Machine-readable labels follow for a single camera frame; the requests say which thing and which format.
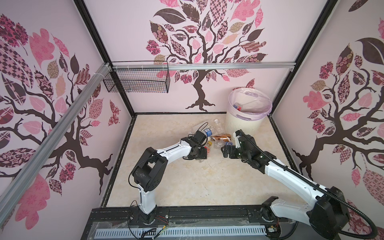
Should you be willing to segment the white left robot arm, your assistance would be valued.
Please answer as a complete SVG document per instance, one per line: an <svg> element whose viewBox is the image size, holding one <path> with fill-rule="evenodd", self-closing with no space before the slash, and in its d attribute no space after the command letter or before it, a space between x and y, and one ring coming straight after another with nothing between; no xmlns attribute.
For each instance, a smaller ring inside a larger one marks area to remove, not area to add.
<svg viewBox="0 0 384 240"><path fill-rule="evenodd" d="M160 184L167 166L178 160L205 160L208 156L206 137L185 137L178 143L163 149L147 148L131 172L134 188L139 189L139 220L146 225L155 221L157 215L155 189Z"/></svg>

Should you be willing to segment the red label cola bottle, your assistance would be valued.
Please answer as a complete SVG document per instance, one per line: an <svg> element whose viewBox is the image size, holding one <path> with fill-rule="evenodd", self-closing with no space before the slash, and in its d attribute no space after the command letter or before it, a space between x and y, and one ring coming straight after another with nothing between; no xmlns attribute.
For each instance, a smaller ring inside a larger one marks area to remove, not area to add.
<svg viewBox="0 0 384 240"><path fill-rule="evenodd" d="M207 146L210 148L220 149L222 148L226 143L224 141L208 141Z"/></svg>

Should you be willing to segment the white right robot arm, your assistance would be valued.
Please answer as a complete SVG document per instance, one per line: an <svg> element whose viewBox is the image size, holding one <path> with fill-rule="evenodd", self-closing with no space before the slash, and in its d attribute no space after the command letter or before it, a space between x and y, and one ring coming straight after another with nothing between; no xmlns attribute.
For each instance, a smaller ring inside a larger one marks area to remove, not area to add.
<svg viewBox="0 0 384 240"><path fill-rule="evenodd" d="M336 187L327 188L298 174L275 155L262 151L255 139L239 130L235 144L221 148L224 158L239 159L295 192L305 204L289 203L278 197L268 204L273 214L311 226L320 236L333 240L349 222L345 197Z"/></svg>

